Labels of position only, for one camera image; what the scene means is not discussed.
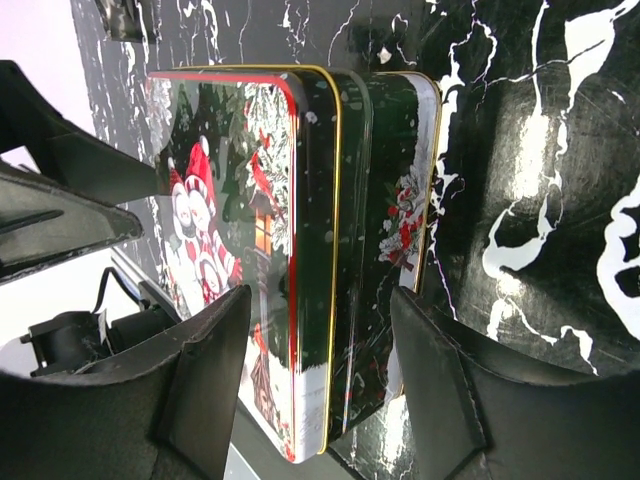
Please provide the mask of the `gold tin lid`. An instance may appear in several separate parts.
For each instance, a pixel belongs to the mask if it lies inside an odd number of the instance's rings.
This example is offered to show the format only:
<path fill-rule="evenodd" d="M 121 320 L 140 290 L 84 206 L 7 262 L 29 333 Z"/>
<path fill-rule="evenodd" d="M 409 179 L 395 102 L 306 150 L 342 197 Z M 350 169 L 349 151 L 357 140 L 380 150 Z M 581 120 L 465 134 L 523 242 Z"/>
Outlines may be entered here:
<path fill-rule="evenodd" d="M 251 290 L 239 398 L 280 454 L 328 444 L 337 289 L 339 89 L 315 66 L 190 68 L 146 85 L 160 281 L 194 314 Z"/>

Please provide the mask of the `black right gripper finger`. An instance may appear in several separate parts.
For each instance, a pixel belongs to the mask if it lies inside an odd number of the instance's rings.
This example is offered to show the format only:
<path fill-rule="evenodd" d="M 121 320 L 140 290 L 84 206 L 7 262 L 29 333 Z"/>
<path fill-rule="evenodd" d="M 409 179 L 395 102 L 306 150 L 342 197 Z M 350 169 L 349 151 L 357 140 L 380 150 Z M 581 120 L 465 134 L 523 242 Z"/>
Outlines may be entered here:
<path fill-rule="evenodd" d="M 132 213 L 1 166 L 1 278 L 16 280 L 143 235 Z"/>
<path fill-rule="evenodd" d="M 155 170 L 65 119 L 11 60 L 1 62 L 1 151 L 28 150 L 45 177 L 113 205 L 160 193 Z"/>

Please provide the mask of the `gold tin with cups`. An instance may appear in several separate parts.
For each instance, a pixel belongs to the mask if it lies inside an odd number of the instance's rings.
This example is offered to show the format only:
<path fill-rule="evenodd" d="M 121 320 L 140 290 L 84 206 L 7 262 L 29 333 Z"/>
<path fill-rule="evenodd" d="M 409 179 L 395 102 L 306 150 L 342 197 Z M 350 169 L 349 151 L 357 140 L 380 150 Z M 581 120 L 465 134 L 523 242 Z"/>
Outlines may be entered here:
<path fill-rule="evenodd" d="M 395 288 L 418 291 L 436 162 L 441 95 L 419 72 L 364 76 L 372 107 L 350 286 L 336 322 L 328 438 L 335 441 L 403 391 L 391 325 Z"/>

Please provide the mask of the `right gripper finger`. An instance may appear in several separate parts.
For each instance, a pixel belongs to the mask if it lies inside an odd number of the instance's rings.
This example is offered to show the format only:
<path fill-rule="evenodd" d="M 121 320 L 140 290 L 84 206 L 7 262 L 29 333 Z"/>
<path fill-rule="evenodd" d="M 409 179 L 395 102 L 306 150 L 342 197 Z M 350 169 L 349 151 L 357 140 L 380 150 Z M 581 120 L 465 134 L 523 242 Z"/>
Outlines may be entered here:
<path fill-rule="evenodd" d="M 5 479 L 220 479 L 251 290 L 76 374 L 1 375 Z"/>
<path fill-rule="evenodd" d="M 639 375 L 506 347 L 398 287 L 391 319 L 425 479 L 635 479 Z"/>

